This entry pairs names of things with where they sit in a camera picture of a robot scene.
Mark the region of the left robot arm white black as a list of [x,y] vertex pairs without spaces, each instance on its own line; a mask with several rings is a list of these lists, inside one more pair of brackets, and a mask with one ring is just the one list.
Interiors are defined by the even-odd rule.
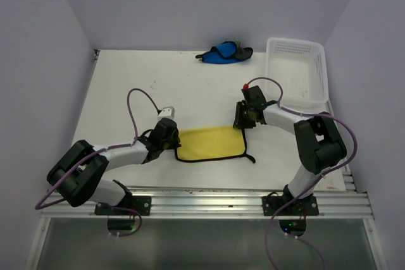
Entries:
[[104,180],[103,174],[124,166],[149,163],[163,151],[176,149],[180,146],[178,134],[173,120],[161,118],[154,129],[134,143],[97,149],[79,140],[50,170],[47,182],[51,191],[57,191],[72,207],[91,201],[109,205],[119,215],[126,214],[132,206],[129,190],[119,181]]

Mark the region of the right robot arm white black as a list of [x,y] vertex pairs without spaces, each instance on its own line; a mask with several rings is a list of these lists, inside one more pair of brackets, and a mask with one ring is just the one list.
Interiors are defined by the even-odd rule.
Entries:
[[304,208],[304,199],[313,194],[316,178],[347,156],[346,145],[328,113],[314,116],[284,110],[277,101],[267,101],[258,86],[245,84],[244,96],[236,105],[233,127],[252,129],[258,123],[280,128],[295,136],[301,165],[283,189],[282,207],[287,214]]

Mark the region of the yellow towel black trim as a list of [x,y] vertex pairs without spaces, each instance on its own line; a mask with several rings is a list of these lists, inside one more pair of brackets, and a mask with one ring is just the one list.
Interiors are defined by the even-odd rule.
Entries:
[[256,159],[247,153],[246,134],[232,126],[215,126],[179,131],[180,147],[175,149],[176,160],[201,163],[227,159]]

